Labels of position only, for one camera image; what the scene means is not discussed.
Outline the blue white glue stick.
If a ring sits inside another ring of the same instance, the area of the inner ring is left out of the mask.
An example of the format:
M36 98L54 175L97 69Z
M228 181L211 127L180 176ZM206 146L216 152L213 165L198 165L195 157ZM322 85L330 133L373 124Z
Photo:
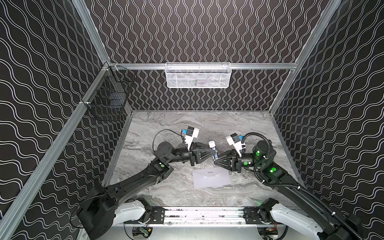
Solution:
M219 159L219 153L218 153L218 150L217 150L217 147L216 147L216 143L214 141L209 141L209 147L212 151L214 151L215 153L213 154L213 160L216 161Z

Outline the lavender envelope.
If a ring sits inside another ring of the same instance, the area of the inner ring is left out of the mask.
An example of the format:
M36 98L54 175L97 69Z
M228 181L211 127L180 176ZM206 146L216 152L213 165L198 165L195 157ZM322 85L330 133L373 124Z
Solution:
M210 168L193 171L194 188L213 188L231 185L229 171L223 168Z

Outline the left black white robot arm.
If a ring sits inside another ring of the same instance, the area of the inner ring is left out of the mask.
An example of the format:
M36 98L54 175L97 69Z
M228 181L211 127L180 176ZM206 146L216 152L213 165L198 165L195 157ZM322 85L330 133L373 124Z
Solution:
M215 153L208 145L201 143L176 149L171 143L162 142L154 152L155 158L143 171L114 185L104 187L96 184L76 212L88 237L96 240L112 226L127 221L146 223L150 218L151 206L143 199L133 202L129 202L129 199L165 180L174 170L171 163L189 162L194 166L211 159Z

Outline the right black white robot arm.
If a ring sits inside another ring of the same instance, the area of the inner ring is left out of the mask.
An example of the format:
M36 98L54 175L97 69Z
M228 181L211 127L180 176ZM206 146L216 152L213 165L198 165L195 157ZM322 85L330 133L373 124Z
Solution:
M284 168L274 162L276 151L270 140L261 140L252 152L229 150L214 161L218 167L231 172L253 172L257 180L294 202L306 215L301 216L286 209L279 201L268 198L256 210L246 210L247 223L284 224L298 232L310 233L316 240L361 240L361 220L353 214L343 216L319 197L300 185Z

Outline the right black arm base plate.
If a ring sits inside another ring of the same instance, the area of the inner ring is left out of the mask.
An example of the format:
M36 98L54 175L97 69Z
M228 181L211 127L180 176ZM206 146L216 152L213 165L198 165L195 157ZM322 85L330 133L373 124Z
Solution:
M282 225L272 217L272 207L245 207L243 218L246 225Z

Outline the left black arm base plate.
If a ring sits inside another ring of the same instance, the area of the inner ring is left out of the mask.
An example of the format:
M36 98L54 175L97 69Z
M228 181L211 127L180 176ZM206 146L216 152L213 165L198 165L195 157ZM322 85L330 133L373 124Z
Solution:
M139 222L143 224L163 224L165 218L165 211L163 207L151 207L146 210Z

